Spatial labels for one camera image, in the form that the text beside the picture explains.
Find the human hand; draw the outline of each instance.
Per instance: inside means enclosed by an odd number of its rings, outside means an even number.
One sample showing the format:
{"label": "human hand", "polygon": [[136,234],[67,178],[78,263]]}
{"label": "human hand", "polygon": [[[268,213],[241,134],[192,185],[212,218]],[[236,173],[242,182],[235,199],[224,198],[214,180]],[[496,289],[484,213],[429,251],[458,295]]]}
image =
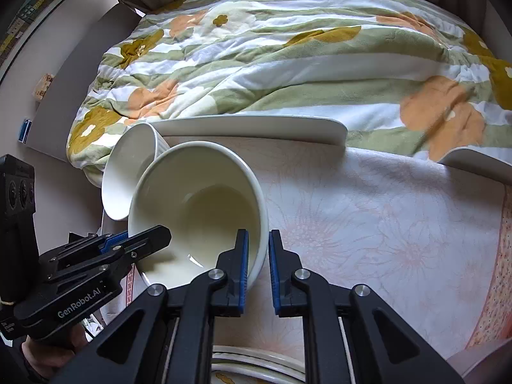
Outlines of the human hand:
{"label": "human hand", "polygon": [[21,344],[21,351],[30,366],[44,378],[51,378],[57,369],[62,368],[75,354],[87,345],[82,324],[73,326],[69,333],[73,350],[34,341],[30,336]]}

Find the metal screw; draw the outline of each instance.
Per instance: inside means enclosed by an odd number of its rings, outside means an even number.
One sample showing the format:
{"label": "metal screw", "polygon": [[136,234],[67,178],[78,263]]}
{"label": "metal screw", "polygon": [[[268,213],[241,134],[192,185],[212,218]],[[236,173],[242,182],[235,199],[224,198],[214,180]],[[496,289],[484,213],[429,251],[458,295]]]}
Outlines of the metal screw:
{"label": "metal screw", "polygon": [[301,280],[305,280],[311,276],[311,272],[306,270],[305,268],[299,268],[295,271],[295,277],[300,278]]}
{"label": "metal screw", "polygon": [[222,278],[223,275],[224,272],[220,268],[213,268],[208,271],[208,277],[210,277],[212,280],[218,280]]}
{"label": "metal screw", "polygon": [[358,296],[365,297],[370,294],[371,289],[366,284],[358,284],[354,291]]}
{"label": "metal screw", "polygon": [[150,296],[160,296],[164,290],[165,289],[161,284],[152,284],[148,287],[148,294]]}

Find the picture frame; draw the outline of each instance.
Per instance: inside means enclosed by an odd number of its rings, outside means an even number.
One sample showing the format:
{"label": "picture frame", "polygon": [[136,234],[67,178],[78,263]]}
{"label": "picture frame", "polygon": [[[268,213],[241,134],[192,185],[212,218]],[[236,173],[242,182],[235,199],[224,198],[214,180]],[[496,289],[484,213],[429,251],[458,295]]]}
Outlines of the picture frame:
{"label": "picture frame", "polygon": [[0,36],[0,84],[30,36],[64,0],[25,0]]}

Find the ceramic cup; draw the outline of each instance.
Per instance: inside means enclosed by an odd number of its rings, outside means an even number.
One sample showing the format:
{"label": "ceramic cup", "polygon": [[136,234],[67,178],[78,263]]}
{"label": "ceramic cup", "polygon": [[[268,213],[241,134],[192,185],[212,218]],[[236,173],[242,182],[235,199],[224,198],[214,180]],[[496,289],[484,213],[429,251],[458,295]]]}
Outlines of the ceramic cup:
{"label": "ceramic cup", "polygon": [[263,192],[247,164],[224,146],[179,144],[147,168],[133,196],[128,234],[157,224],[169,228],[172,239],[138,263],[148,284],[170,289],[214,268],[219,254],[235,246],[239,228],[249,231],[248,288],[260,273],[268,243]]}
{"label": "ceramic cup", "polygon": [[121,136],[110,153],[101,184],[103,208],[110,218],[128,218],[144,170],[167,150],[169,145],[148,123],[136,124]]}

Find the striped blanket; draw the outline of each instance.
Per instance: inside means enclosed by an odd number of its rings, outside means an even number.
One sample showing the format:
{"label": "striped blanket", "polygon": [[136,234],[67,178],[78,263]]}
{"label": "striped blanket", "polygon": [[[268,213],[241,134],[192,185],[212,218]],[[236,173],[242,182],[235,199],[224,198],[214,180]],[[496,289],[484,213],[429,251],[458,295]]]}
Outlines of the striped blanket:
{"label": "striped blanket", "polygon": [[68,158],[99,185],[130,126],[217,114],[330,117],[348,146],[512,163],[512,64],[422,0],[180,0],[104,54]]}

